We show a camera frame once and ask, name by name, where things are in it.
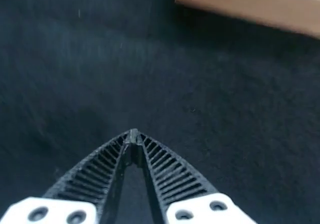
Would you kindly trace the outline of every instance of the screw hole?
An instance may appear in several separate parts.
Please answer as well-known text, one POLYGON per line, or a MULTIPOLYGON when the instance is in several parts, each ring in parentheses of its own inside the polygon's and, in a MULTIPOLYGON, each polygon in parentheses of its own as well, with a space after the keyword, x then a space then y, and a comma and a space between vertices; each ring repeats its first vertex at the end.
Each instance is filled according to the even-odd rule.
POLYGON ((223 202, 219 202, 219 201, 213 201, 210 203, 210 208, 212 211, 224 211, 227 208, 226 204, 224 204, 223 202))
POLYGON ((189 220, 189 219, 192 219, 193 217, 194 217, 193 214, 186 210, 177 211, 177 213, 175 214, 175 218, 177 220, 189 220))
POLYGON ((35 210, 33 210, 29 216, 28 216, 28 220, 30 222, 37 222, 37 221, 40 221, 41 219, 45 218, 45 216, 47 215, 48 213, 48 208, 47 207, 40 207, 40 208, 37 208, 35 210))
POLYGON ((83 223, 86 219, 87 215, 84 211, 76 211, 71 213, 68 218, 66 219, 66 222, 68 224, 80 224, 83 223))

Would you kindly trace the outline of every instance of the cardboard box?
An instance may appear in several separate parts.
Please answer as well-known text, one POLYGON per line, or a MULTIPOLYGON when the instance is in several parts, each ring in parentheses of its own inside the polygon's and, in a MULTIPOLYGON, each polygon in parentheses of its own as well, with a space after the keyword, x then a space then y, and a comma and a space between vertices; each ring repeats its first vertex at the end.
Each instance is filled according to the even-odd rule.
POLYGON ((320 38, 320 0, 176 0, 176 2, 320 38))

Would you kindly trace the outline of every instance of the dark fabric surface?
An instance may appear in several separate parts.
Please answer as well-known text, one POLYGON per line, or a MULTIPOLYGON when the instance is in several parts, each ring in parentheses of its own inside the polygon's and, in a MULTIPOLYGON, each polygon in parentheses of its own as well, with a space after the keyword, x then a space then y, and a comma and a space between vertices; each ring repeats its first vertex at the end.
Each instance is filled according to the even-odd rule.
MULTIPOLYGON (((173 1, 0 0, 1 213, 138 128, 258 223, 320 222, 320 41, 173 1)), ((118 223, 151 223, 131 170, 118 223)))

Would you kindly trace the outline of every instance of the brown cardboard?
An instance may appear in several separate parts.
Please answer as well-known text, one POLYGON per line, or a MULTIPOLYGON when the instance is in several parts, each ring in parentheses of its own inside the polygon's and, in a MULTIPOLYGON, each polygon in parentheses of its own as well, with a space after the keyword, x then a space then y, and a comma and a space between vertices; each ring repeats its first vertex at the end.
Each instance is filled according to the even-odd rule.
POLYGON ((176 0, 176 2, 320 38, 320 0, 176 0))

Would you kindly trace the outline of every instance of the black carpet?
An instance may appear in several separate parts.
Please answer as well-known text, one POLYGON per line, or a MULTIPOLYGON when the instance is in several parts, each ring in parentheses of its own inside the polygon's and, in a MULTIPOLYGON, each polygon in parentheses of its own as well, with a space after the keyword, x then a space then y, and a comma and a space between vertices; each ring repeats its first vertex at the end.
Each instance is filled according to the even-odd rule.
MULTIPOLYGON (((138 128, 258 223, 320 223, 320 41, 173 1, 0 0, 1 213, 138 128)), ((151 223, 132 170, 118 223, 151 223)))

